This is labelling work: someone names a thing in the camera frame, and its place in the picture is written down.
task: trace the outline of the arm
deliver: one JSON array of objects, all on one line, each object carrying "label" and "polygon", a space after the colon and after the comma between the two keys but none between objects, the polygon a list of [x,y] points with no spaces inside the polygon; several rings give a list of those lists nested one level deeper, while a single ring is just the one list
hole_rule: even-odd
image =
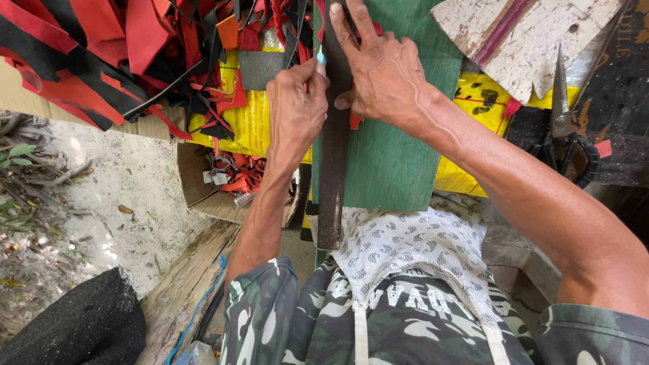
[{"label": "arm", "polygon": [[262,185],[252,201],[229,258],[225,285],[239,274],[277,257],[288,184],[325,121],[328,79],[325,67],[312,58],[281,71],[268,83],[271,144]]},{"label": "arm", "polygon": [[385,121],[421,139],[473,175],[520,233],[561,270],[559,302],[649,318],[649,254],[605,206],[475,121],[426,82],[417,46],[374,33],[362,0],[347,0],[363,39],[341,7],[330,16],[356,89],[336,107]]}]

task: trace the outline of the white fabric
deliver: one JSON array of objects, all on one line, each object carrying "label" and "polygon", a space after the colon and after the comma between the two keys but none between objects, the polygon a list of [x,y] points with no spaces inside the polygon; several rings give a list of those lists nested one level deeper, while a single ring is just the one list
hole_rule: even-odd
[{"label": "white fabric", "polygon": [[354,311],[354,356],[355,365],[369,365],[369,353],[367,343],[367,305],[362,305],[352,300]]},{"label": "white fabric", "polygon": [[[332,252],[349,280],[353,302],[367,308],[370,294],[392,274],[419,268],[444,280],[479,319],[495,364],[509,364],[493,312],[480,246],[487,230],[480,203],[463,194],[434,192],[426,212],[344,208],[341,247]],[[354,311],[356,322],[360,317]],[[358,330],[362,324],[355,323]],[[365,333],[356,338],[367,340]]]}]

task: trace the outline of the black net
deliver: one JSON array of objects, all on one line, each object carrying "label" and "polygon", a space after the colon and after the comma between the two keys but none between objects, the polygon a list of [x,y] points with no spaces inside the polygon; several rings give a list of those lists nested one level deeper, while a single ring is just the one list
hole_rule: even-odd
[{"label": "black net", "polygon": [[120,268],[73,288],[0,350],[0,365],[134,364],[144,313]]}]

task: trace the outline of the plastic bottle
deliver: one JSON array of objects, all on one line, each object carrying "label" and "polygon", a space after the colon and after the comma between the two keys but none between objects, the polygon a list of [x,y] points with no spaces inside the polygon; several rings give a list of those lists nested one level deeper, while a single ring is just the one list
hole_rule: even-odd
[{"label": "plastic bottle", "polygon": [[234,204],[236,204],[236,206],[239,208],[243,208],[254,199],[255,195],[256,194],[242,193],[234,198]]}]

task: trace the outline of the scissor blade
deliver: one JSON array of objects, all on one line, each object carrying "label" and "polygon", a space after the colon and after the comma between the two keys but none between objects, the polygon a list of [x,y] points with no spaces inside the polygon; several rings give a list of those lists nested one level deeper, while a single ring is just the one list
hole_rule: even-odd
[{"label": "scissor blade", "polygon": [[566,85],[566,69],[563,63],[563,52],[559,45],[557,67],[554,72],[554,87],[552,89],[552,121],[550,130],[552,137],[565,137],[572,132],[570,128],[570,110],[568,109],[568,87]]}]

